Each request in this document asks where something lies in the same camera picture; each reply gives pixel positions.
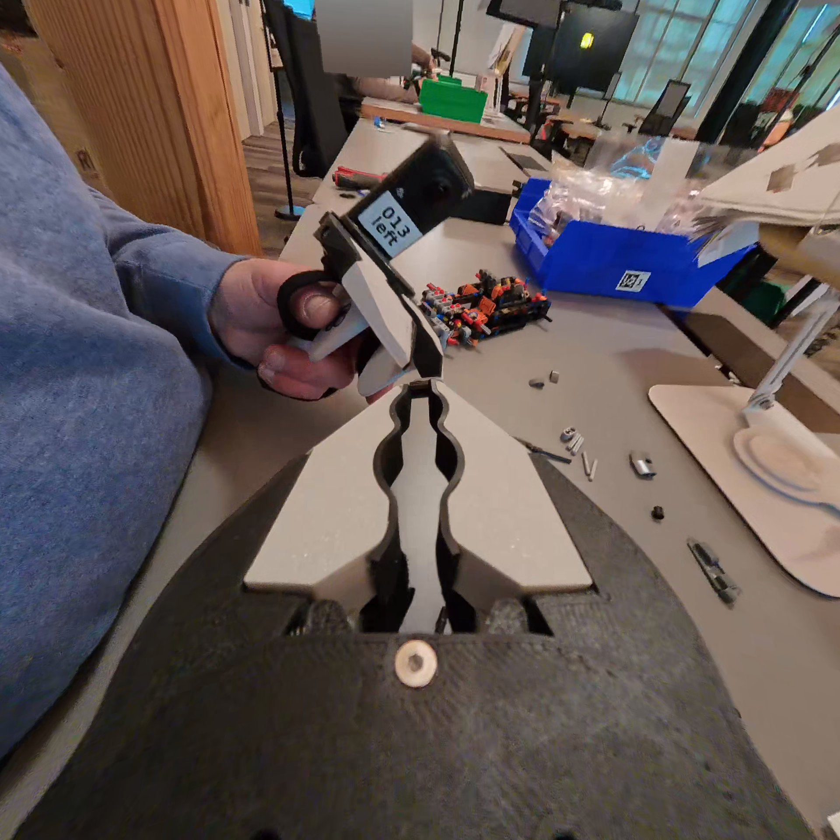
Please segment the blue storage bin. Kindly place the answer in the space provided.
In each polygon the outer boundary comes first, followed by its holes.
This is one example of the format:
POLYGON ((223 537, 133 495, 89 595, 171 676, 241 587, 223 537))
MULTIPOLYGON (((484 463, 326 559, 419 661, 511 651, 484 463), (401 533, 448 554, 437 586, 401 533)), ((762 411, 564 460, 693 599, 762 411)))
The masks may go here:
POLYGON ((724 245, 717 259, 698 260, 697 244, 682 235, 576 220, 547 246, 529 215, 549 186, 528 179, 509 220, 530 279, 546 291, 692 309, 756 247, 755 240, 724 245))

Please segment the dark grey panel piece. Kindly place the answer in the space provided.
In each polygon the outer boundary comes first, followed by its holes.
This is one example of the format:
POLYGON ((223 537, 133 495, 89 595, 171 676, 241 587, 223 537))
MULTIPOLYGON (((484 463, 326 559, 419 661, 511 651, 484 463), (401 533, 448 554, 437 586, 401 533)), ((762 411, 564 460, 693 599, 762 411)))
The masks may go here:
POLYGON ((689 538, 687 547, 711 589, 727 605, 738 600, 740 588, 722 567, 717 554, 705 542, 689 538))

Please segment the person's left hand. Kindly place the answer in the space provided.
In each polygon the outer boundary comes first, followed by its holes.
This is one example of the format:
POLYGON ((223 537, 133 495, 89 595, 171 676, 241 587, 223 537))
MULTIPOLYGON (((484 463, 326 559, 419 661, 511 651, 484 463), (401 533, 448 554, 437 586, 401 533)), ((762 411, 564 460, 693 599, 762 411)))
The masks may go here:
POLYGON ((351 384, 361 337, 317 362, 289 344, 277 293, 290 278, 308 271, 283 260, 240 260, 225 271, 207 317, 226 352, 255 367, 271 391, 314 402, 351 384))

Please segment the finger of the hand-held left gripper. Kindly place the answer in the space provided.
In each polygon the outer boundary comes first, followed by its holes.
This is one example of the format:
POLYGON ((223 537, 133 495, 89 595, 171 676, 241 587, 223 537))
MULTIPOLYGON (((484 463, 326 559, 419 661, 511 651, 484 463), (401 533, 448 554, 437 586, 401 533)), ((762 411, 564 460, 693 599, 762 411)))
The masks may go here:
POLYGON ((413 357, 414 321, 385 270, 358 255, 340 266, 340 283, 397 369, 405 369, 413 357))
POLYGON ((430 316, 423 309, 424 302, 419 293, 389 262, 387 284, 413 323, 411 364, 421 378, 441 378, 445 362, 444 345, 432 325, 430 316))

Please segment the person's blue sweater torso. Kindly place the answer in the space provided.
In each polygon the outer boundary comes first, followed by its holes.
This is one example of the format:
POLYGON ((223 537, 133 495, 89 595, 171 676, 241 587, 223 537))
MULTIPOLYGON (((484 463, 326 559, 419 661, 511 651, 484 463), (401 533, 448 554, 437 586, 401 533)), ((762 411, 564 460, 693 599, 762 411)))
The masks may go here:
POLYGON ((211 393, 129 309, 89 186, 5 69, 1 146, 5 759, 109 632, 211 393))

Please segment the tablet on stand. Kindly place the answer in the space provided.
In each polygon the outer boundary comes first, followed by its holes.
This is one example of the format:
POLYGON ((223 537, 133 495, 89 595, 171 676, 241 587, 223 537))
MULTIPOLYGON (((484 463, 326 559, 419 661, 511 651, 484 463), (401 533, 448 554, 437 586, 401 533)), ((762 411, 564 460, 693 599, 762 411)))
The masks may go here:
POLYGON ((669 136, 686 109, 690 99, 689 90, 690 83, 669 79, 655 105, 639 125, 637 133, 655 138, 669 136))

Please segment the red and black tool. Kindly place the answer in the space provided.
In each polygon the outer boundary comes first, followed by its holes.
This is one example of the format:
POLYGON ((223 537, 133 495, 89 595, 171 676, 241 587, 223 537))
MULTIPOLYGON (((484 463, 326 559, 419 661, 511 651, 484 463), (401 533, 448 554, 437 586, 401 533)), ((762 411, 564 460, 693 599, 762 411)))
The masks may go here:
POLYGON ((367 192, 376 188, 385 179, 384 174, 357 171, 345 166, 338 166, 332 173, 332 183, 341 191, 367 192))

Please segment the dark cloth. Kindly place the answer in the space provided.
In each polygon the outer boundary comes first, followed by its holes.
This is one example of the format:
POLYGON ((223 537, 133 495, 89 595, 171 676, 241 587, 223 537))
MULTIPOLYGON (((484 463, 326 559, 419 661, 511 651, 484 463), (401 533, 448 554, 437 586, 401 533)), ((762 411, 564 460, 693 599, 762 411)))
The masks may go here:
POLYGON ((265 8, 295 112, 292 168, 323 179, 349 137, 335 79, 322 66, 316 24, 280 1, 266 1, 265 8))

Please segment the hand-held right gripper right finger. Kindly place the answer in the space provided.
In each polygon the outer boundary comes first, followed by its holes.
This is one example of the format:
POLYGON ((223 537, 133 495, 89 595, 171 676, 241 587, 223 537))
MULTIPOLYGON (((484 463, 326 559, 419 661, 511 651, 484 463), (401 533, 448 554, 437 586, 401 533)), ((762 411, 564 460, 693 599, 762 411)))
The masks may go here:
POLYGON ((450 630, 477 632, 499 602, 594 594, 527 448, 442 380, 427 388, 445 479, 435 554, 450 630))

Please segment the wooden workbench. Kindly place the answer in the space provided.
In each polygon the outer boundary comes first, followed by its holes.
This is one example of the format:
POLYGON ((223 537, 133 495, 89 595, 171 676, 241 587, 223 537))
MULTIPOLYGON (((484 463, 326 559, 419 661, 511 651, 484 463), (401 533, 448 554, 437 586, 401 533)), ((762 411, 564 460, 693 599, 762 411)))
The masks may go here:
POLYGON ((484 114, 479 122, 449 119, 424 112, 420 105, 377 98, 364 98, 360 115, 365 119, 385 119, 394 123, 415 124, 431 130, 445 130, 485 140, 530 144, 530 132, 504 114, 484 114))

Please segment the brown cardboard box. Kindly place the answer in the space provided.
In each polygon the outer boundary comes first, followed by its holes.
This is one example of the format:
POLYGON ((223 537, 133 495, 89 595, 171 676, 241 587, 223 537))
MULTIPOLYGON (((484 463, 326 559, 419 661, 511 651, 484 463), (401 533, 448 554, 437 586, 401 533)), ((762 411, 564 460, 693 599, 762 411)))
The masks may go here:
POLYGON ((71 158, 81 178, 113 198, 100 156, 70 90, 67 74, 37 36, 1 32, 1 61, 71 158))

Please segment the clear plastic parts bags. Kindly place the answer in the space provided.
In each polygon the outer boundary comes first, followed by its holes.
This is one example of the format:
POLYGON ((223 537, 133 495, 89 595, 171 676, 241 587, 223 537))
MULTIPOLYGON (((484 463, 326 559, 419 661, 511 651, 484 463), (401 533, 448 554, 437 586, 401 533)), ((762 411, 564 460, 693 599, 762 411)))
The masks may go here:
POLYGON ((674 136, 603 133, 583 165, 554 167, 537 192, 528 225, 546 244, 571 222, 689 238, 715 178, 716 146, 674 136))

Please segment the black steel column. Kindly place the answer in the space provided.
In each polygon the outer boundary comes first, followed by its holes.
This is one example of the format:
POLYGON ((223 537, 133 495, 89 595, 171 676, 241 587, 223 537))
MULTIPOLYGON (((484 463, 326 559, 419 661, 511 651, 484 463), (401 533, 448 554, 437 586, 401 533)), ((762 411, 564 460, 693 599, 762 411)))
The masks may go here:
POLYGON ((695 140, 715 144, 730 117, 769 53, 774 41, 793 14, 796 1, 769 1, 738 53, 717 96, 697 129, 695 140))

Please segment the lego car assembly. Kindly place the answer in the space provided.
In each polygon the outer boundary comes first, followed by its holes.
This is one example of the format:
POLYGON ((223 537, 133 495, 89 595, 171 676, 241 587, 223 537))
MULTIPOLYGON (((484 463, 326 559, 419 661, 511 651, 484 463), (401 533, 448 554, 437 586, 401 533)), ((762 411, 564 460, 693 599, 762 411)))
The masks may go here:
POLYGON ((479 270, 472 282, 446 291, 427 284, 420 309, 443 349, 481 341, 523 329, 530 323, 551 321, 551 301, 540 291, 530 291, 516 276, 497 277, 479 270))

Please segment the wooden pillar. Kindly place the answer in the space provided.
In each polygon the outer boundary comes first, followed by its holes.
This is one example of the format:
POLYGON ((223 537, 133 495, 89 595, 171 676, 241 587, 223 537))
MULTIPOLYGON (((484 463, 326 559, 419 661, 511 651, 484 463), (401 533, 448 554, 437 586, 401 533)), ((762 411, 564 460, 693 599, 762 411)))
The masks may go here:
POLYGON ((113 200, 262 256, 217 2, 33 1, 113 200))

